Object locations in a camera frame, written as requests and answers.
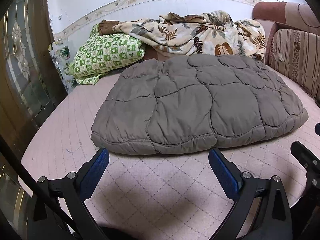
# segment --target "striped cushion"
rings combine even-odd
[[[273,38],[270,66],[320,99],[320,36],[298,30],[279,30]]]

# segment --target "leaf-patterned blanket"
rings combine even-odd
[[[259,22],[249,19],[233,22],[224,11],[185,17],[169,13],[160,15],[159,20],[122,22],[112,30],[137,38],[166,57],[237,54],[262,60],[266,50],[265,32]]]

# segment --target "gray quilt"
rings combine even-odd
[[[307,119],[296,94],[263,63],[194,54],[124,70],[91,139],[122,154],[186,154],[268,140]]]

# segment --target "green checkered pillow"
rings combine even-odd
[[[143,58],[145,44],[124,33],[99,36],[94,25],[89,39],[79,48],[69,73],[79,84],[94,85],[110,70],[128,66]]]

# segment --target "metal screw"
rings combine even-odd
[[[246,179],[249,179],[251,177],[251,174],[247,171],[245,171],[244,173],[242,173],[242,176]]]
[[[45,176],[41,176],[39,179],[38,179],[39,182],[44,182],[45,181]]]
[[[68,175],[67,175],[67,177],[68,177],[69,179],[73,179],[75,176],[76,176],[76,173],[75,173],[75,172],[69,172]]]
[[[280,177],[279,177],[279,176],[277,176],[277,175],[274,175],[274,176],[273,176],[273,179],[274,179],[276,182],[281,181]]]

